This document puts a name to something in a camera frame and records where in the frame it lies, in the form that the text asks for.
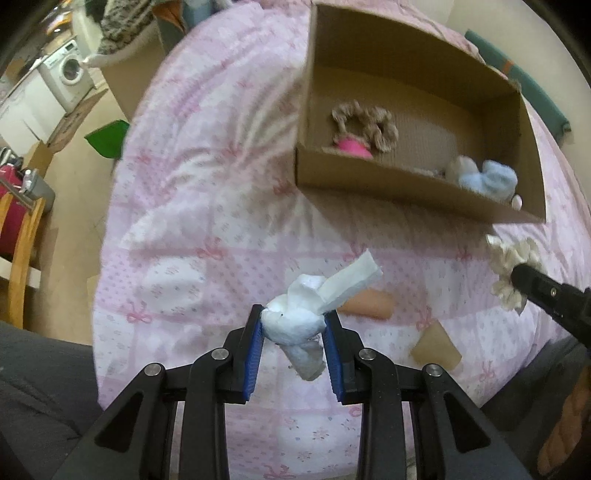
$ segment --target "gray pants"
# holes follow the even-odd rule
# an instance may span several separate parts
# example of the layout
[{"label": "gray pants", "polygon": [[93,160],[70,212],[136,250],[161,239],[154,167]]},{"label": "gray pants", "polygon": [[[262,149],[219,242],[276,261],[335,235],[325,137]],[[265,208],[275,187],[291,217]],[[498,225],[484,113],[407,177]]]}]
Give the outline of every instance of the gray pants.
[{"label": "gray pants", "polygon": [[[586,361],[572,338],[548,344],[483,407],[528,469]],[[91,347],[0,322],[0,479],[49,480],[102,413],[96,399]]]}]

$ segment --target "washing machine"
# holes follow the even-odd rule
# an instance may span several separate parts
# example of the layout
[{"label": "washing machine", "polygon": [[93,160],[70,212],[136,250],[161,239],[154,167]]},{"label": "washing machine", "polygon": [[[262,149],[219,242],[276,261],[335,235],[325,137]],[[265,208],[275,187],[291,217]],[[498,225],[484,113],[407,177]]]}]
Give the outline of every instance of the washing machine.
[{"label": "washing machine", "polygon": [[73,112],[94,87],[90,73],[82,67],[81,62],[82,55],[76,40],[70,40],[38,67],[45,83],[68,113]]}]

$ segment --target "blue gripper pad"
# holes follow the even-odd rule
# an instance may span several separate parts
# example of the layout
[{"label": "blue gripper pad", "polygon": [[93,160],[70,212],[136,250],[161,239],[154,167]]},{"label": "blue gripper pad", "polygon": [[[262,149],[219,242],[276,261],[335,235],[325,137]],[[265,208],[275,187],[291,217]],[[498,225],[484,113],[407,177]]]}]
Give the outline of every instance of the blue gripper pad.
[{"label": "blue gripper pad", "polygon": [[340,360],[339,349],[337,348],[335,335],[330,327],[330,321],[325,317],[326,329],[322,333],[326,364],[329,367],[330,384],[336,399],[343,401],[345,386],[343,384],[343,365]]},{"label": "blue gripper pad", "polygon": [[250,348],[244,360],[244,386],[242,392],[245,401],[250,400],[252,392],[255,391],[256,376],[258,375],[258,368],[261,363],[264,340],[261,320],[258,319],[254,325]]}]

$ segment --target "green dustpan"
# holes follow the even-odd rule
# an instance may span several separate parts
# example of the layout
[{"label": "green dustpan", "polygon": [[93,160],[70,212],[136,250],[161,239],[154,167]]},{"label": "green dustpan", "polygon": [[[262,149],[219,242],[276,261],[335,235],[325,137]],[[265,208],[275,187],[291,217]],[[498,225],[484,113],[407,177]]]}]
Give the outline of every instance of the green dustpan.
[{"label": "green dustpan", "polygon": [[128,128],[129,123],[125,120],[115,120],[110,124],[106,124],[104,127],[90,132],[84,138],[99,155],[118,160],[121,158],[123,140],[125,139]]}]

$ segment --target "patchwork patterned fabric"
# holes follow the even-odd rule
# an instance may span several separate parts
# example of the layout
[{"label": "patchwork patterned fabric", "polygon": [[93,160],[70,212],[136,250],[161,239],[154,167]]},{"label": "patchwork patterned fabric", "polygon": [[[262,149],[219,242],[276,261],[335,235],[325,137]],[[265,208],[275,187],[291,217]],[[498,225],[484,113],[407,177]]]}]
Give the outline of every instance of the patchwork patterned fabric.
[{"label": "patchwork patterned fabric", "polygon": [[[347,3],[478,55],[406,4]],[[192,363],[242,326],[252,304],[300,273],[331,275],[366,248],[384,271],[375,287],[398,306],[387,321],[343,316],[344,325],[394,362],[419,367],[410,350],[439,320],[463,355],[452,374],[477,404],[564,335],[534,305],[517,316],[490,294],[496,279],[484,236],[492,230],[507,241],[533,237],[557,281],[591,284],[589,210],[535,111],[545,225],[491,228],[416,206],[302,192],[293,146],[308,24],[309,6],[288,0],[215,15],[165,59],[140,104],[115,175],[94,307],[103,406],[144,365]],[[326,372],[304,382],[287,367],[267,342],[251,401],[226,409],[232,478],[353,472],[361,407],[340,406]]]}]

